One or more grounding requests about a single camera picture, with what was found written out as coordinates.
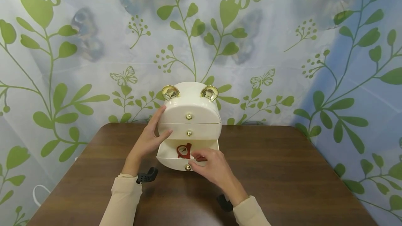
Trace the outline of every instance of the wrist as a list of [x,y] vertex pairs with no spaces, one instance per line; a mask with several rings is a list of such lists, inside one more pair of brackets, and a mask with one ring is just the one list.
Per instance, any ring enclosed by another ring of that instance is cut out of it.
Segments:
[[235,176],[230,178],[230,180],[221,188],[232,203],[233,207],[236,207],[241,202],[249,198],[249,195],[244,190],[242,184]]

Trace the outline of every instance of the fabric backdrop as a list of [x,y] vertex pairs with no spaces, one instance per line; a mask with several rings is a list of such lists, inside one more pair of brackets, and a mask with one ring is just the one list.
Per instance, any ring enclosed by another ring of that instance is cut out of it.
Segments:
[[148,121],[183,81],[219,89],[223,123],[296,126],[402,226],[397,2],[0,0],[2,226],[27,223],[102,125]]

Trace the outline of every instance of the drawer front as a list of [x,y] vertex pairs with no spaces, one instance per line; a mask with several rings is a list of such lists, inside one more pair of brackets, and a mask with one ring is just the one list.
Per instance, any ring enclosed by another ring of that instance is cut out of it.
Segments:
[[193,123],[159,123],[158,131],[173,130],[170,140],[217,140],[221,134],[222,125]]

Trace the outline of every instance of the drawer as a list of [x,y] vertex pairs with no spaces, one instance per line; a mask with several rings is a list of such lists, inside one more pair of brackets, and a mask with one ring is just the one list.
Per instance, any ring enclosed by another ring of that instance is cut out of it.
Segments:
[[170,140],[217,140],[221,134],[222,125],[194,123],[159,123],[158,131],[173,130]]
[[[182,159],[177,158],[177,147],[180,145],[186,145],[187,143],[191,143],[190,153],[198,150],[198,149],[215,149],[219,150],[219,143],[218,140],[171,140],[167,139],[159,146],[158,154],[156,158],[160,163],[164,166],[171,168],[173,170],[180,170],[180,171],[189,171],[186,170],[186,166],[188,165],[189,159]],[[198,165],[205,166],[206,162],[196,162]]]

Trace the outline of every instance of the brown table surface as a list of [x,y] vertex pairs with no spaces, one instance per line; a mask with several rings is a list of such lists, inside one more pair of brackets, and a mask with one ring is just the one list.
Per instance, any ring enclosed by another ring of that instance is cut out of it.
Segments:
[[[69,169],[29,226],[97,226],[114,178],[145,125],[103,126]],[[222,126],[220,150],[272,226],[376,225],[312,144],[286,126]],[[194,172],[175,171],[156,152],[140,171],[157,167],[143,184],[135,226],[234,226],[216,197],[220,190]]]

